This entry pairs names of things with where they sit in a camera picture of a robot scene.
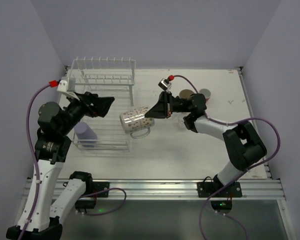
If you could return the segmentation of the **pink coffee mug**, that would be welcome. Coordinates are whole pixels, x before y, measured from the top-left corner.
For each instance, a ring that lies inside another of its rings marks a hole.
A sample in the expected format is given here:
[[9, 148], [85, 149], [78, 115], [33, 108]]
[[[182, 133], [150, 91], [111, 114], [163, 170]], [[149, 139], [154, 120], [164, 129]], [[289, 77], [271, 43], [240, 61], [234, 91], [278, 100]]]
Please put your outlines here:
[[199, 93], [204, 95], [206, 102], [208, 102], [210, 100], [211, 95], [212, 95], [211, 91], [209, 89], [206, 89], [206, 88], [200, 89]]

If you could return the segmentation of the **floral white mug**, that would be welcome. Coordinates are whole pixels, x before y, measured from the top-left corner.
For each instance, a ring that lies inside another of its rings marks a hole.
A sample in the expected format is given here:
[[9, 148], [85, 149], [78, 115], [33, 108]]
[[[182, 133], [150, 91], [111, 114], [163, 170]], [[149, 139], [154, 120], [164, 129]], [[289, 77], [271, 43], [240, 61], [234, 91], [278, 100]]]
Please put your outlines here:
[[150, 110], [148, 106], [132, 108], [119, 115], [119, 120], [123, 131], [132, 139], [147, 137], [151, 132], [151, 127], [155, 125], [153, 117], [145, 117]]

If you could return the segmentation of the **lavender cup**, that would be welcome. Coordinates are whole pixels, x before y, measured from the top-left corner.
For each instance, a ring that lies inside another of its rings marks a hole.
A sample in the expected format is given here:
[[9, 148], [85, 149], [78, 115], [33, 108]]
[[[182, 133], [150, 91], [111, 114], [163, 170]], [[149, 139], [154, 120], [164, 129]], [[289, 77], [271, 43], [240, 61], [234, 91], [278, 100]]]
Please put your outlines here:
[[83, 121], [77, 123], [74, 127], [74, 133], [77, 136], [78, 143], [84, 148], [94, 148], [96, 146], [98, 136], [87, 123]]

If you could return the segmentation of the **clear glass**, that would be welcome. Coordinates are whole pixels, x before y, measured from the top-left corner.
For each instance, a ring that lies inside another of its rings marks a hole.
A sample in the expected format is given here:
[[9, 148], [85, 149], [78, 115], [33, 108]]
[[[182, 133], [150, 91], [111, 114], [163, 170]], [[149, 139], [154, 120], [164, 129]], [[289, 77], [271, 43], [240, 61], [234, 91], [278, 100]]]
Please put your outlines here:
[[177, 126], [180, 129], [186, 129], [184, 117], [184, 115], [180, 115], [177, 119]]

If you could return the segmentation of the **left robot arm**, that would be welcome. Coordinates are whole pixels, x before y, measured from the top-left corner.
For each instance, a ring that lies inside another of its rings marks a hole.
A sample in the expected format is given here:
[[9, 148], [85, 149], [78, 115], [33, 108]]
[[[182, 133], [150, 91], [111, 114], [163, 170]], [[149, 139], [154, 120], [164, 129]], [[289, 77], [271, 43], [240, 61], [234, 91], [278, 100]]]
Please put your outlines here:
[[113, 96], [78, 93], [61, 108], [56, 102], [43, 104], [38, 111], [37, 141], [34, 146], [34, 172], [23, 213], [15, 226], [9, 227], [9, 240], [59, 240], [63, 223], [83, 194], [92, 193], [92, 175], [74, 172], [67, 186], [53, 201], [59, 174], [72, 141], [68, 133], [85, 116], [105, 117], [115, 101]]

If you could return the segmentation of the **beige cup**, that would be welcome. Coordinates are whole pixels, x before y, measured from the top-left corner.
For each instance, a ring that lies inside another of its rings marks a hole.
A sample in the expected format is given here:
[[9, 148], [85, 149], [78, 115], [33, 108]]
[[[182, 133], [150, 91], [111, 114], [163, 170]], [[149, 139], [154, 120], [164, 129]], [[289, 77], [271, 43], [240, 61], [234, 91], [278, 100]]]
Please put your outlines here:
[[195, 94], [195, 92], [190, 89], [183, 89], [179, 92], [178, 96], [180, 99], [189, 100], [191, 98], [191, 96], [194, 94]]

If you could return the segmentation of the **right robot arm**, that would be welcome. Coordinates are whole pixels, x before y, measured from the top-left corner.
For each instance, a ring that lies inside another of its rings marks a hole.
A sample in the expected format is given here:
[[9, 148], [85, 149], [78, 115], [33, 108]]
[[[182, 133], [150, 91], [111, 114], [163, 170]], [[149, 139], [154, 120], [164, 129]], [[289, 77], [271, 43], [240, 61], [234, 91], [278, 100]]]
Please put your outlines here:
[[180, 98], [163, 91], [157, 103], [145, 113], [145, 117], [167, 119], [173, 113], [188, 113], [183, 118], [188, 130], [223, 141], [229, 162], [212, 179], [213, 187], [219, 190], [265, 157], [267, 149], [248, 120], [234, 124], [218, 122], [208, 119], [206, 109], [206, 98], [201, 93]]

